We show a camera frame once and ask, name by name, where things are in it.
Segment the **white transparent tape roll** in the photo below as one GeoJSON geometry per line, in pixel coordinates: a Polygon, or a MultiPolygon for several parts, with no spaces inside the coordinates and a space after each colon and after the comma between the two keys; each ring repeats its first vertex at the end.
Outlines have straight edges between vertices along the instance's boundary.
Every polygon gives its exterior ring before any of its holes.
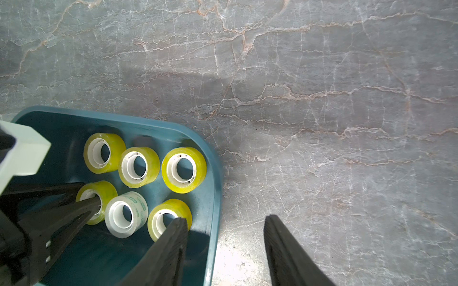
{"type": "Polygon", "coordinates": [[[105,223],[113,236],[128,238],[145,225],[148,214],[148,205],[144,197],[130,191],[109,201],[105,223]]]}

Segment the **teal plastic storage box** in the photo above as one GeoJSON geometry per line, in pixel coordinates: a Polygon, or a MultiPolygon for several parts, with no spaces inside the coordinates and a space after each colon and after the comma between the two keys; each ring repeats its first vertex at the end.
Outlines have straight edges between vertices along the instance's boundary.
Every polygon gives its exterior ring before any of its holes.
{"type": "MultiPolygon", "coordinates": [[[[212,147],[191,129],[170,122],[83,110],[30,107],[14,123],[32,127],[51,148],[37,174],[13,178],[15,184],[61,184],[109,181],[119,194],[129,191],[117,172],[94,174],[85,165],[83,149],[98,132],[119,135],[127,147],[149,147],[160,158],[178,147],[193,147],[205,157],[202,184],[187,194],[171,191],[158,177],[138,189],[150,209],[179,199],[190,208],[193,222],[188,234],[182,284],[211,284],[223,191],[223,169],[212,147]]],[[[114,237],[104,223],[85,226],[43,278],[44,286],[114,286],[131,271],[153,245],[148,229],[132,236],[114,237]]]]}

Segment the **yellow tape roll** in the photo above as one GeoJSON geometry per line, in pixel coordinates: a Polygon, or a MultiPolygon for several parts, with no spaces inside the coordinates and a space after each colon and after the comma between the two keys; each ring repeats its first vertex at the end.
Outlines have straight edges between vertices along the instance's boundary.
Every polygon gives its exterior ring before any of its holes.
{"type": "Polygon", "coordinates": [[[129,188],[140,188],[156,180],[161,170],[161,162],[157,153],[149,147],[132,147],[121,155],[119,163],[120,180],[129,188]],[[134,163],[141,158],[146,169],[142,175],[136,173],[134,163]]]}
{"type": "Polygon", "coordinates": [[[187,230],[192,226],[193,218],[190,208],[185,202],[178,199],[169,199],[156,206],[149,214],[147,228],[151,239],[154,242],[166,231],[171,221],[176,218],[183,218],[187,222],[187,230]]]}
{"type": "Polygon", "coordinates": [[[126,150],[123,139],[114,133],[95,133],[84,146],[83,158],[87,168],[94,174],[105,174],[117,171],[126,150]],[[108,158],[102,157],[102,149],[107,147],[108,158]]]}
{"type": "Polygon", "coordinates": [[[76,195],[76,201],[98,198],[100,208],[87,222],[87,225],[96,225],[105,220],[106,209],[109,202],[118,196],[116,188],[108,181],[93,182],[84,185],[76,195]]]}
{"type": "Polygon", "coordinates": [[[173,192],[187,194],[196,189],[206,178],[207,165],[204,156],[195,148],[179,147],[167,153],[162,162],[162,178],[165,185],[173,192]],[[188,160],[193,167],[191,178],[184,179],[177,166],[181,160],[188,160]]]}

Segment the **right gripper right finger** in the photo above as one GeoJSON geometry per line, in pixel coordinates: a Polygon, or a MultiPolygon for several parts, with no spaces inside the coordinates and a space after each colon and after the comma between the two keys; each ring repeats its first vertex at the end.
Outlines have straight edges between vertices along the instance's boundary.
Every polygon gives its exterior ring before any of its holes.
{"type": "Polygon", "coordinates": [[[274,286],[333,286],[297,242],[281,219],[271,214],[265,218],[264,243],[274,286]]]}

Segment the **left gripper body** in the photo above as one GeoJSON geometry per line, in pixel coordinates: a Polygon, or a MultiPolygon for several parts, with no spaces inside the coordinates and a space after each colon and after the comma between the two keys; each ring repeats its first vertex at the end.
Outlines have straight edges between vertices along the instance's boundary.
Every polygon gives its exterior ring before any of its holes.
{"type": "Polygon", "coordinates": [[[35,187],[13,185],[15,176],[38,172],[50,142],[29,126],[1,122],[1,285],[32,286],[48,272],[50,235],[44,212],[18,214],[37,197],[35,187]]]}

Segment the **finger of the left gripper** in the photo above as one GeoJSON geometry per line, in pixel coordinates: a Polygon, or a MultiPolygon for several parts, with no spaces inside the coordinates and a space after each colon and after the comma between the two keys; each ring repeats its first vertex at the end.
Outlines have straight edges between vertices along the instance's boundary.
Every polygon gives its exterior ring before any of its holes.
{"type": "Polygon", "coordinates": [[[100,199],[91,198],[22,217],[19,226],[28,242],[26,276],[30,286],[43,279],[100,207],[100,199]]]}
{"type": "Polygon", "coordinates": [[[9,218],[27,212],[53,209],[74,203],[83,182],[64,184],[9,184],[1,195],[1,211],[9,218]]]}

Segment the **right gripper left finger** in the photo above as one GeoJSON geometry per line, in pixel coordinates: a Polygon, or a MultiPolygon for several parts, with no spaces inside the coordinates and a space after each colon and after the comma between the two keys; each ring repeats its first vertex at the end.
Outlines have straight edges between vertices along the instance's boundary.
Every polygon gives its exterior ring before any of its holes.
{"type": "Polygon", "coordinates": [[[119,286],[180,286],[186,258],[188,228],[174,219],[119,286]]]}

